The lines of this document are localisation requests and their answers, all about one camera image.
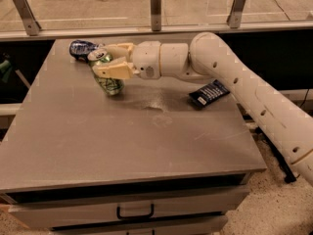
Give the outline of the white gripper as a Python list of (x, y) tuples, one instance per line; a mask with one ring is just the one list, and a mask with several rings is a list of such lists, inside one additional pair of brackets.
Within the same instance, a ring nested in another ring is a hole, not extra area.
[[(134, 74), (143, 79), (160, 78), (160, 42), (145, 41), (134, 47), (133, 43), (106, 45), (105, 49), (115, 60), (93, 66), (93, 72), (98, 77), (113, 79), (130, 79)], [(126, 60), (131, 58), (132, 52), (133, 64)]]

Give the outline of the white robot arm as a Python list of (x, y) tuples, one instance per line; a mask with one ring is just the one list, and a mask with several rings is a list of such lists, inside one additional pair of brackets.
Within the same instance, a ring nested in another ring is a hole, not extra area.
[(145, 41), (102, 46), (88, 55), (101, 78), (184, 81), (217, 78), (239, 101), (293, 170), (313, 184), (313, 117), (250, 70), (216, 34), (187, 43)]

